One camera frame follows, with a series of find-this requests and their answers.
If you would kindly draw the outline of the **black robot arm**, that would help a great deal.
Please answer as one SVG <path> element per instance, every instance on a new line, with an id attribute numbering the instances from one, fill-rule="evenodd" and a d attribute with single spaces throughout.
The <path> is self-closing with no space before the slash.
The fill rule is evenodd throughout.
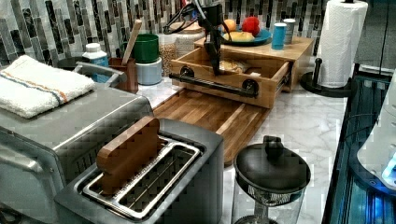
<path id="1" fill-rule="evenodd" d="M 224 25 L 221 3 L 203 6 L 199 0 L 192 0 L 171 17 L 163 27 L 163 33 L 165 35 L 179 33 L 196 22 L 205 31 L 204 48 L 209 56 L 214 74 L 218 75 L 220 46 L 223 42 L 219 27 Z"/>

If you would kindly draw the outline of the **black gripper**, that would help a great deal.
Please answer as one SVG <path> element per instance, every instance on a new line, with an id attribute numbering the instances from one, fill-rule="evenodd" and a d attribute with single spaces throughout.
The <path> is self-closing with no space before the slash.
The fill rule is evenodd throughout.
<path id="1" fill-rule="evenodd" d="M 205 29 L 204 47 L 209 56 L 213 72 L 219 74 L 219 56 L 221 34 L 219 26 L 223 24 L 223 12 L 221 3 L 211 3 L 208 6 L 197 4 L 198 23 Z"/>

